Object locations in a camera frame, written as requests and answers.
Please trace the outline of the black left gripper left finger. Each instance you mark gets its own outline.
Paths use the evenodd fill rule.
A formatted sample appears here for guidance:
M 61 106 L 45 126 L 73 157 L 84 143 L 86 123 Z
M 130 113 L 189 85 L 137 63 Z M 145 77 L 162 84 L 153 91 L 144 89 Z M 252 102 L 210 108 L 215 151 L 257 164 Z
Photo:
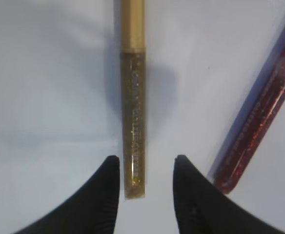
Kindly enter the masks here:
M 112 234 L 120 196 L 120 160 L 108 156 L 64 203 L 20 234 Z

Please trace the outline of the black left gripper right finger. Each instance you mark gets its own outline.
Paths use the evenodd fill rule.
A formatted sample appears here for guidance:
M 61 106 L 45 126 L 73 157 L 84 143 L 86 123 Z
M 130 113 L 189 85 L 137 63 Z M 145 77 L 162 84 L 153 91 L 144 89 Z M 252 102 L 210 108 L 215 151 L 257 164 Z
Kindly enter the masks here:
M 185 155 L 175 158 L 174 210 L 181 234 L 280 234 L 216 189 Z

